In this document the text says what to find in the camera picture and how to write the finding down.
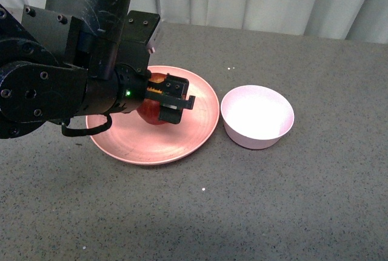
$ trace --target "pink bowl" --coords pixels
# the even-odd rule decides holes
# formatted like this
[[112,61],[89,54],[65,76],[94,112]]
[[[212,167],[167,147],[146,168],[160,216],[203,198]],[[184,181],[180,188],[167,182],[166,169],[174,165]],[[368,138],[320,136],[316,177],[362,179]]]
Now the pink bowl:
[[222,99],[221,114],[228,136],[249,149],[271,147],[294,121],[292,106],[282,95],[256,85],[229,91]]

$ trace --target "red apple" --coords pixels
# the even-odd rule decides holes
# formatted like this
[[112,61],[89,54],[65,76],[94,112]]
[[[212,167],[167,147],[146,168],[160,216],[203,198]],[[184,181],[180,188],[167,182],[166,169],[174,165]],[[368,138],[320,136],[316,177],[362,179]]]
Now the red apple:
[[[151,78],[149,81],[154,83],[160,83],[164,81],[166,78],[166,74],[162,73],[152,73]],[[153,125],[160,125],[167,123],[166,121],[159,120],[159,113],[160,113],[160,103],[151,100],[151,99],[144,99],[143,103],[136,109],[140,117],[147,123],[153,124]]]

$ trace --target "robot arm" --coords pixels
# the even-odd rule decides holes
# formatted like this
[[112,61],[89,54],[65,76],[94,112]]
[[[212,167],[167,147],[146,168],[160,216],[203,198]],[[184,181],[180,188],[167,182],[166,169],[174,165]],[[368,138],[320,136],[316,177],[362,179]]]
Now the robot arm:
[[[131,11],[130,0],[47,0],[25,6],[22,23],[0,5],[0,138],[28,134],[46,121],[68,136],[93,135],[112,124],[111,113],[135,110],[145,98],[160,102],[159,119],[177,124],[189,81],[167,75],[152,83],[149,56],[160,37],[160,17]],[[78,115],[104,114],[94,129],[67,126]]]

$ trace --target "gray countertop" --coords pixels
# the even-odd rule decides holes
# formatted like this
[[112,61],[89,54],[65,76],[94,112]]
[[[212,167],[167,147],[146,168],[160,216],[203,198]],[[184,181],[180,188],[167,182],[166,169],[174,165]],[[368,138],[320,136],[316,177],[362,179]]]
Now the gray countertop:
[[253,151],[220,119],[154,167],[49,123],[1,140],[1,260],[388,260],[387,45],[164,24],[150,63],[274,89],[294,126]]

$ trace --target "bowl rim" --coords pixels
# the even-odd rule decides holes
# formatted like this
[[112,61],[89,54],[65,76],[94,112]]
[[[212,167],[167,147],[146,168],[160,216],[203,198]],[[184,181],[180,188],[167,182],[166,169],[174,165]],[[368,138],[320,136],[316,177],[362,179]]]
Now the bowl rim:
[[[249,137],[249,136],[246,136],[246,135],[244,135],[244,134],[239,133],[237,130],[235,130],[235,128],[234,128],[233,126],[231,126],[230,123],[227,122],[227,120],[225,120],[224,110],[223,110],[223,106],[224,106],[223,103],[224,103],[225,98],[226,98],[228,95],[230,95],[232,92],[235,92],[237,89],[246,88],[246,87],[259,87],[260,89],[267,89],[267,90],[269,90],[269,91],[271,91],[271,92],[274,92],[274,93],[278,94],[282,99],[285,100],[286,104],[291,108],[291,111],[292,111],[292,121],[291,121],[291,124],[290,124],[289,128],[288,128],[286,131],[284,131],[283,133],[277,135],[276,137],[270,137],[270,138],[252,138],[252,137]],[[284,97],[283,95],[281,95],[279,92],[277,92],[277,91],[275,91],[275,90],[273,90],[273,89],[271,89],[271,88],[264,87],[264,86],[260,86],[260,85],[248,84],[248,85],[242,85],[242,86],[238,86],[238,87],[236,87],[236,88],[231,89],[230,91],[228,91],[228,92],[225,94],[224,98],[222,99],[221,105],[220,105],[220,109],[221,109],[222,119],[224,120],[224,122],[227,123],[227,125],[228,125],[234,132],[236,132],[236,133],[239,134],[239,135],[242,135],[243,137],[246,137],[246,138],[249,138],[249,139],[252,139],[252,140],[269,141],[269,140],[274,140],[274,139],[277,139],[277,138],[281,138],[282,136],[284,136],[286,133],[288,133],[288,132],[291,130],[291,128],[292,128],[292,126],[293,126],[293,124],[294,124],[294,121],[295,121],[295,113],[294,113],[294,111],[293,111],[292,105],[291,105],[290,102],[287,100],[287,98],[285,98],[285,97]]]

